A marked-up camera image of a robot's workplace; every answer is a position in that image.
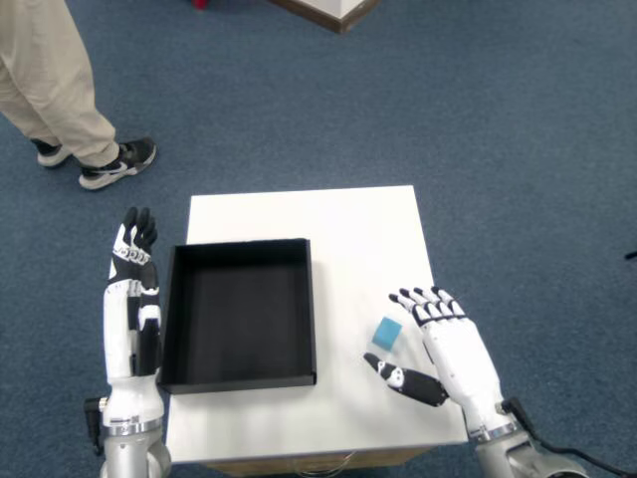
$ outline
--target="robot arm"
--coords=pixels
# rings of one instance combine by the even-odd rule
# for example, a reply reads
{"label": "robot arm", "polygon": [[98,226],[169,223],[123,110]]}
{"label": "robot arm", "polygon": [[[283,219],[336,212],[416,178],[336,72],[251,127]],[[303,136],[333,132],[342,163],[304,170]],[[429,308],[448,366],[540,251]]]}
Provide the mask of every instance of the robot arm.
{"label": "robot arm", "polygon": [[458,403],[470,437],[488,478],[585,477],[573,461],[542,454],[530,435],[502,407],[500,379],[476,325],[458,302],[439,288],[400,290],[389,299],[416,321],[425,350],[436,366],[439,380],[418,371],[397,367],[373,354],[365,359],[387,385],[411,398],[438,406],[447,397]]}
{"label": "robot arm", "polygon": [[[112,248],[104,293],[104,345],[108,399],[100,400],[106,431],[102,478],[165,477],[170,455],[162,443],[159,286],[151,260],[157,238],[148,209],[130,208]],[[88,401],[95,412],[95,401]],[[95,423],[90,423],[95,439]]]}

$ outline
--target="wooden board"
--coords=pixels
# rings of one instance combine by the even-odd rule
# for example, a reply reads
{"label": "wooden board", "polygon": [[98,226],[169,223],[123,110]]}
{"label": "wooden board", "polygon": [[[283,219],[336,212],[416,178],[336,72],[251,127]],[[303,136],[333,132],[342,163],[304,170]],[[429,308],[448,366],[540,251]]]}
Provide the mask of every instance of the wooden board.
{"label": "wooden board", "polygon": [[430,449],[411,448],[405,450],[363,451],[354,452],[353,454],[341,453],[270,460],[210,463],[207,466],[234,477],[373,468],[402,465]]}
{"label": "wooden board", "polygon": [[365,0],[343,18],[336,18],[298,0],[270,1],[276,5],[279,5],[280,7],[285,8],[289,12],[294,13],[295,15],[299,15],[300,17],[321,25],[328,30],[332,30],[335,33],[348,32],[356,23],[358,23],[362,19],[362,17],[367,15],[367,13],[369,13],[376,5],[380,3],[380,0]]}

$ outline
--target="robotic finger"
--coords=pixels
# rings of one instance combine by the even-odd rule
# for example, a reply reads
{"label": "robotic finger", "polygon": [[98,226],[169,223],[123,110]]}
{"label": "robotic finger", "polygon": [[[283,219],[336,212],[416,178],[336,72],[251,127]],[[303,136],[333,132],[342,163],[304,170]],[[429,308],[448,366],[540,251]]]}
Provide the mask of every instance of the robotic finger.
{"label": "robotic finger", "polygon": [[442,405],[449,396],[433,376],[409,368],[401,368],[381,360],[374,354],[364,355],[367,363],[385,380],[389,388],[430,406]]}
{"label": "robotic finger", "polygon": [[427,303],[422,300],[416,301],[409,295],[402,294],[400,296],[396,294],[389,294],[389,300],[396,304],[400,304],[405,311],[407,311],[416,321],[418,327],[422,328],[429,321],[432,320],[431,315],[425,311],[424,307]]}

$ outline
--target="person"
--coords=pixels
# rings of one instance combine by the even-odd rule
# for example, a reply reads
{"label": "person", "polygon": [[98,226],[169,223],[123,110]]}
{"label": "person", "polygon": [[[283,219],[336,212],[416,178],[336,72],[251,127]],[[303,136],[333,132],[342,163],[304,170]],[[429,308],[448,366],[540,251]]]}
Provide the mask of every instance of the person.
{"label": "person", "polygon": [[149,137],[115,142],[65,0],[0,0],[0,112],[33,141],[40,165],[74,155],[85,189],[138,174],[156,155]]}

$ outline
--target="shoe sole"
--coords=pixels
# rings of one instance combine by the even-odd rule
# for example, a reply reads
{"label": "shoe sole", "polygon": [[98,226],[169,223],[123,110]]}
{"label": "shoe sole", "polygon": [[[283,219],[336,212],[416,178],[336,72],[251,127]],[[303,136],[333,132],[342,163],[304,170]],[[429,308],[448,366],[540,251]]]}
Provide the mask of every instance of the shoe sole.
{"label": "shoe sole", "polygon": [[152,153],[148,157],[146,161],[141,164],[138,164],[136,167],[132,167],[131,169],[127,169],[124,172],[120,172],[118,174],[103,174],[99,179],[86,180],[84,179],[84,175],[80,174],[80,186],[84,189],[88,189],[89,191],[96,191],[98,189],[102,189],[110,184],[113,184],[116,181],[119,181],[123,177],[126,176],[135,176],[136,174],[144,171],[147,167],[155,159],[155,155],[157,154],[157,146],[155,145],[152,148]]}
{"label": "shoe sole", "polygon": [[57,154],[53,156],[45,156],[43,154],[38,153],[38,164],[43,167],[47,167],[49,169],[56,168],[60,166],[64,161],[70,158],[73,154],[62,146],[62,149],[58,151]]}

